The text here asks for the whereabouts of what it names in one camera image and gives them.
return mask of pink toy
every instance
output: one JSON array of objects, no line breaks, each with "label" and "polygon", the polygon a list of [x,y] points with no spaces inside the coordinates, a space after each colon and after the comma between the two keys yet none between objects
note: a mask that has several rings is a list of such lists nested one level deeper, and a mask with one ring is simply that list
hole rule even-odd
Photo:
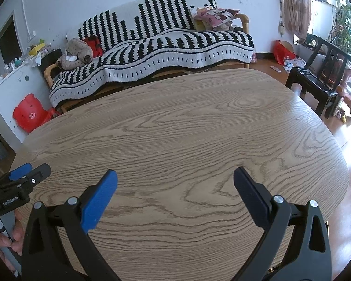
[{"label": "pink toy", "polygon": [[54,108],[48,111],[43,109],[41,102],[34,97],[34,94],[26,95],[25,99],[22,100],[13,111],[13,118],[27,133],[45,124],[55,115],[57,116],[60,114],[56,112]]},{"label": "pink toy", "polygon": [[[339,64],[339,68],[340,68],[343,64],[343,60],[339,59],[338,64]],[[350,114],[351,114],[351,94],[349,94],[349,92],[347,91],[347,81],[349,78],[351,78],[351,68],[349,67],[349,65],[346,65],[346,69],[343,73],[342,80],[341,80],[339,86],[337,86],[336,91],[340,96],[343,97],[343,101],[350,108]]]}]

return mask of human hand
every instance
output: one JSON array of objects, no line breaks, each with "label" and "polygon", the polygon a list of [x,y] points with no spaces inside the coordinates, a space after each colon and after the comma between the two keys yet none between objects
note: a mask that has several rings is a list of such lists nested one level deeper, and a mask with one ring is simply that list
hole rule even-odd
[{"label": "human hand", "polygon": [[[13,229],[13,242],[10,242],[9,238],[0,233],[0,247],[11,247],[14,252],[22,255],[22,247],[23,247],[23,238],[25,237],[25,232],[23,230],[22,224],[20,220],[22,219],[22,215],[16,209],[14,211],[16,217],[16,224]],[[15,271],[16,269],[9,262],[9,260],[4,256],[3,252],[0,249],[0,258],[4,261],[6,266],[11,270]]]}]

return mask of window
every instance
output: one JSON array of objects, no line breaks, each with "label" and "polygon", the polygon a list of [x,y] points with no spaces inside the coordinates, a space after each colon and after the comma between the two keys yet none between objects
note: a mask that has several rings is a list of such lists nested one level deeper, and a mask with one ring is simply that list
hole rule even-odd
[{"label": "window", "polygon": [[13,16],[10,17],[0,32],[0,50],[4,63],[6,64],[15,58],[22,56],[14,26]]}]

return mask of wooden table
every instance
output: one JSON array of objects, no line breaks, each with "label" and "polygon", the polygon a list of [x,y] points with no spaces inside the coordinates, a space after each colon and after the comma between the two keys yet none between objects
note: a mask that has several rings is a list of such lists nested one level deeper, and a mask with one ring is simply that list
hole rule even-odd
[{"label": "wooden table", "polygon": [[275,79],[246,69],[112,94],[38,128],[24,146],[13,168],[52,168],[22,208],[26,217],[35,200],[61,204],[116,170],[118,189],[89,234],[124,281],[230,280],[262,234],[234,188],[239,166],[289,202],[317,200],[325,220],[349,181],[320,118]]}]

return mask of pillow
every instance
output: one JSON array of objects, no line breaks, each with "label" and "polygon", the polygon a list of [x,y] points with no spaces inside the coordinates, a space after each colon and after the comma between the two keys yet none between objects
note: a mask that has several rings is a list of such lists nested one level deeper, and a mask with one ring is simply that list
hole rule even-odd
[{"label": "pillow", "polygon": [[213,30],[215,32],[229,31],[232,24],[233,24],[233,21],[229,21],[229,22],[223,23],[217,27],[214,27]]},{"label": "pillow", "polygon": [[239,10],[213,8],[195,16],[196,20],[207,22],[212,28],[236,19]]},{"label": "pillow", "polygon": [[202,13],[205,13],[207,10],[209,9],[213,9],[212,6],[204,6],[203,8],[196,8],[194,6],[191,6],[189,8],[189,11],[190,11],[190,14],[191,14],[191,17],[192,17],[192,20],[194,22],[194,25],[195,25],[195,29],[198,31],[198,32],[204,32],[205,31],[205,27],[204,27],[204,24],[203,24],[203,21],[202,20],[195,20],[195,17],[197,15],[200,15]]}]

